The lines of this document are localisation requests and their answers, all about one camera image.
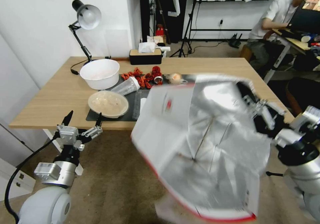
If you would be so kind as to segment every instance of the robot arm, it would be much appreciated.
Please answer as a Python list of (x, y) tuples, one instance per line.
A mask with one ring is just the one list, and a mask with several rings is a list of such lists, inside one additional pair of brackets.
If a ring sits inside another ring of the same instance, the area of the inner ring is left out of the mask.
[(309, 106), (290, 124), (275, 104), (259, 100), (238, 83), (258, 132), (273, 139), (278, 159), (288, 167), (283, 177), (296, 194), (305, 215), (320, 221), (320, 152), (313, 144), (320, 140), (320, 110)]
[(71, 207), (70, 188), (79, 165), (80, 151), (85, 143), (102, 133), (101, 113), (96, 125), (89, 130), (68, 126), (73, 111), (57, 125), (62, 152), (53, 163), (40, 162), (34, 173), (48, 187), (37, 191), (22, 205), (19, 224), (62, 224)]

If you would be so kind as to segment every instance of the white t-shirt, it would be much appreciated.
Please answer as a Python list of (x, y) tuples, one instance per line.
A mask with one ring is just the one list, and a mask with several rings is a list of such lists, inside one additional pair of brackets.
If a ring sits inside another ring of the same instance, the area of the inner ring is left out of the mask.
[[(254, 26), (249, 34), (250, 39), (262, 39), (268, 30), (262, 30), (262, 20), (269, 18), (273, 22), (289, 23), (293, 14), (297, 10), (297, 7), (291, 5), (292, 0), (274, 0), (269, 9), (262, 15), (259, 22)], [(275, 36), (271, 36), (269, 40), (275, 39)]]

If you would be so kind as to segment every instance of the clear plastic cup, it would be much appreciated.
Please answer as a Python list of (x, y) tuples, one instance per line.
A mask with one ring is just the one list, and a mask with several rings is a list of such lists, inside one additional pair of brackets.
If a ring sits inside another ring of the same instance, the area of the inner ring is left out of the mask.
[(129, 79), (120, 83), (118, 86), (112, 88), (111, 91), (125, 96), (131, 92), (139, 90), (139, 88), (140, 88), (140, 85), (137, 79), (134, 77), (129, 77)]

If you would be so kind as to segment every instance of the wooden table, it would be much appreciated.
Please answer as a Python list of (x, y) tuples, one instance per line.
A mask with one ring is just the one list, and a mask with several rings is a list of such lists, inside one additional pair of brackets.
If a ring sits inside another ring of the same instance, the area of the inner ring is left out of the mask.
[(270, 81), (273, 74), (276, 72), (275, 69), (278, 68), (278, 66), (280, 65), (283, 58), (290, 50), (290, 47), (293, 47), (294, 49), (301, 52), (302, 54), (305, 54), (305, 51), (310, 50), (310, 47), (308, 47), (308, 43), (304, 43), (304, 42), (298, 41), (297, 39), (293, 39), (293, 38), (283, 37), (282, 33), (279, 32), (279, 30), (277, 30), (277, 29), (272, 29), (272, 30), (277, 34), (277, 36), (282, 40), (282, 42), (285, 43), (285, 47), (284, 47), (283, 51), (281, 52), (281, 54), (279, 55), (276, 62), (274, 63), (273, 69), (268, 71), (268, 73), (264, 77), (263, 80), (265, 81), (265, 83), (268, 83)]
[[(63, 117), (71, 110), (74, 111), (70, 126), (89, 129), (93, 121), (86, 121), (89, 112), (88, 98), (96, 92), (78, 75), (70, 72), (70, 67), (85, 57), (70, 57), (67, 62), (56, 72), (47, 84), (38, 92), (31, 102), (12, 121), (11, 128), (43, 129), (49, 138), (56, 125), (60, 124)], [(139, 67), (144, 73), (150, 72), (153, 65), (132, 66), (129, 61), (119, 61), (120, 73), (133, 71)], [(287, 110), (267, 84), (254, 71), (244, 58), (163, 58), (159, 65), (161, 72), (181, 74), (193, 73), (224, 73), (252, 80), (258, 95), (269, 101), (277, 103)], [(288, 112), (286, 121), (291, 122), (293, 116)], [(106, 121), (102, 123), (104, 130), (132, 130), (135, 122)], [(60, 145), (53, 142), (59, 151)], [(77, 167), (76, 173), (82, 174), (82, 167)]]

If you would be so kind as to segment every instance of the light stand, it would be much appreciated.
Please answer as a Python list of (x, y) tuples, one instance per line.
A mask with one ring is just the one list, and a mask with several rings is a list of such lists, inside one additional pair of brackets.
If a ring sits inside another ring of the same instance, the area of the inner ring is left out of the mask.
[(101, 20), (101, 12), (97, 7), (92, 5), (84, 5), (80, 0), (74, 0), (72, 2), (72, 7), (77, 12), (77, 21), (69, 25), (69, 29), (77, 39), (84, 54), (87, 56), (88, 61), (85, 63), (87, 64), (88, 62), (92, 61), (92, 55), (89, 50), (81, 43), (79, 37), (76, 34), (76, 30), (80, 28), (91, 30), (97, 27)]
[(189, 26), (190, 26), (190, 29), (191, 29), (191, 26), (192, 26), (192, 19), (193, 19), (193, 11), (194, 11), (194, 8), (196, 6), (196, 3), (197, 3), (197, 0), (193, 0), (193, 3), (192, 3), (192, 10), (191, 10), (191, 13), (189, 13), (189, 21), (188, 21), (188, 24), (187, 24), (187, 28), (186, 28), (186, 32), (184, 33), (184, 37), (182, 39), (182, 44), (181, 44), (181, 47), (179, 50), (177, 50), (175, 53), (173, 53), (170, 57), (173, 57), (174, 55), (176, 55), (178, 52), (179, 52), (179, 57), (181, 57), (181, 55), (183, 54), (184, 57), (185, 54), (183, 52), (183, 46), (184, 46), (184, 43), (186, 42), (188, 44), (188, 53), (191, 54), (192, 53), (192, 47), (191, 47), (191, 44), (190, 44), (190, 31), (189, 31)]

